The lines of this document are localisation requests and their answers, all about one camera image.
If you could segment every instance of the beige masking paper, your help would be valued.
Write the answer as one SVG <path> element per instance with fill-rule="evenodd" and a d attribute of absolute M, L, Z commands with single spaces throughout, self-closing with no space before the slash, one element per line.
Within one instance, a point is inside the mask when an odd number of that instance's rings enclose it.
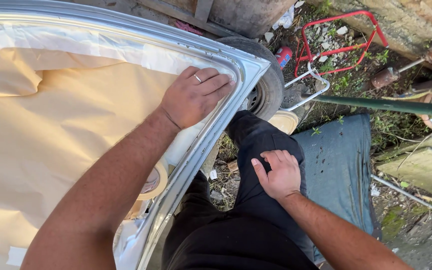
<path fill-rule="evenodd" d="M 0 269 L 17 269 L 5 264 L 10 247 L 29 246 L 67 190 L 176 77 L 111 58 L 0 50 Z"/>

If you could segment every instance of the red fire extinguisher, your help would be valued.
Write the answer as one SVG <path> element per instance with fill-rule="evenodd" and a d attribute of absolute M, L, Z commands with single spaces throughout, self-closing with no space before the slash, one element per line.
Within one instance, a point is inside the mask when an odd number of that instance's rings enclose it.
<path fill-rule="evenodd" d="M 284 66 L 291 59 L 291 56 L 293 56 L 293 51 L 291 51 L 291 49 L 289 47 L 283 46 L 277 50 L 277 52 L 274 56 L 276 57 L 277 62 L 279 63 L 279 66 L 281 67 L 281 70 L 283 70 Z"/>

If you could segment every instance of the wheel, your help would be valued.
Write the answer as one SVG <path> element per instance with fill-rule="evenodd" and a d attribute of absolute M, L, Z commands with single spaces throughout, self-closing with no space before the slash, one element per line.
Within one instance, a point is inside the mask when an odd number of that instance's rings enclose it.
<path fill-rule="evenodd" d="M 261 119 L 269 120 L 283 101 L 284 78 L 276 57 L 265 46 L 242 36 L 228 36 L 216 41 L 271 62 L 269 69 L 248 95 L 248 110 Z"/>

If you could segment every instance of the black pants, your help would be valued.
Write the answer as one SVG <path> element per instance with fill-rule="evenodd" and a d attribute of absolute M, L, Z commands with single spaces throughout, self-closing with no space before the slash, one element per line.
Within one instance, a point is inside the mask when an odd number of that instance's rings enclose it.
<path fill-rule="evenodd" d="M 237 166 L 241 181 L 234 208 L 223 212 L 213 206 L 209 200 L 209 183 L 206 176 L 199 171 L 183 195 L 181 212 L 175 216 L 167 235 L 163 247 L 162 269 L 167 268 L 176 249 L 194 230 L 209 223 L 241 216 L 253 216 L 272 223 L 314 261 L 313 243 L 285 209 L 266 194 L 251 164 L 251 159 L 257 158 L 268 172 L 271 170 L 269 163 L 265 162 L 260 154 L 264 151 L 287 150 L 299 163 L 300 189 L 306 196 L 303 149 L 296 140 L 247 110 L 236 113 L 229 123 L 227 133 L 239 149 Z"/>

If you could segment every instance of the pink object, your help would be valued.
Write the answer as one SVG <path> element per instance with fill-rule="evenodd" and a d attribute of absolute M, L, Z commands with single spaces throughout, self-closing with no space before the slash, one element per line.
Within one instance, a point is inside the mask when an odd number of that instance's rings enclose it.
<path fill-rule="evenodd" d="M 201 31 L 198 31 L 195 28 L 192 28 L 191 26 L 189 26 L 188 23 L 185 23 L 185 22 L 180 21 L 180 20 L 176 20 L 176 27 L 179 28 L 179 29 L 181 29 L 181 30 L 184 30 L 184 31 L 187 31 L 187 32 L 191 32 L 191 33 L 194 33 L 194 34 L 197 34 L 197 35 L 200 35 L 200 36 L 203 35 L 203 33 Z"/>
<path fill-rule="evenodd" d="M 291 56 L 293 56 L 293 51 L 291 51 L 290 47 L 282 46 L 277 50 L 274 56 L 276 57 L 279 67 L 283 70 L 284 66 L 291 59 Z"/>
<path fill-rule="evenodd" d="M 381 39 L 382 44 L 386 48 L 388 48 L 389 44 L 388 44 L 388 42 L 387 42 L 387 40 L 385 38 L 385 35 L 381 31 L 381 28 L 378 25 L 378 21 L 376 21 L 374 15 L 371 12 L 369 12 L 369 11 L 359 10 L 359 11 L 354 11 L 354 12 L 350 12 L 350 13 L 346 13 L 346 14 L 342 14 L 342 15 L 338 15 L 338 16 L 334 16 L 334 17 L 330 17 L 330 18 L 326 18 L 326 19 L 321 19 L 321 20 L 317 20 L 317 21 L 311 21 L 311 22 L 305 24 L 303 26 L 303 28 L 301 29 L 301 34 L 302 34 L 302 37 L 303 37 L 304 44 L 303 44 L 303 48 L 301 49 L 301 53 L 299 54 L 299 58 L 297 59 L 296 68 L 294 70 L 294 76 L 298 77 L 298 65 L 300 64 L 300 61 L 306 61 L 306 60 L 308 60 L 310 63 L 312 63 L 315 60 L 314 57 L 316 56 L 316 55 L 313 55 L 311 53 L 311 49 L 309 48 L 308 39 L 306 38 L 306 34 L 304 33 L 304 29 L 306 29 L 309 26 L 313 26 L 315 24 L 322 24 L 322 23 L 325 23 L 325 22 L 338 20 L 338 19 L 341 19 L 341 18 L 344 18 L 344 17 L 351 17 L 351 16 L 354 16 L 354 15 L 360 15 L 360 14 L 368 16 L 369 19 L 371 20 L 372 24 L 374 25 L 374 30 L 371 33 L 371 35 L 369 36 L 368 42 L 365 42 L 365 43 L 362 43 L 362 44 L 358 44 L 358 45 L 354 45 L 354 46 L 347 46 L 347 47 L 343 47 L 343 48 L 339 48 L 339 49 L 334 49 L 334 50 L 331 50 L 331 51 L 321 52 L 321 54 L 319 55 L 321 57 L 321 56 L 325 56 L 325 55 L 337 54 L 337 53 L 340 53 L 340 52 L 348 52 L 348 51 L 352 51 L 352 50 L 359 49 L 359 48 L 362 48 L 362 47 L 366 46 L 364 48 L 363 54 L 361 55 L 361 57 L 359 58 L 359 60 L 357 61 L 357 63 L 354 66 L 345 67 L 345 68 L 339 68 L 339 69 L 335 69 L 335 70 L 331 70 L 331 71 L 327 71 L 327 72 L 322 72 L 322 73 L 319 73 L 319 75 L 324 75 L 324 74 L 334 73 L 334 72 L 338 72 L 338 71 L 349 70 L 349 69 L 352 69 L 355 66 L 359 65 L 361 63 L 361 61 L 363 60 L 364 55 L 368 51 L 369 45 L 373 41 L 373 38 L 375 37 L 376 33 L 378 33 L 378 36 Z"/>

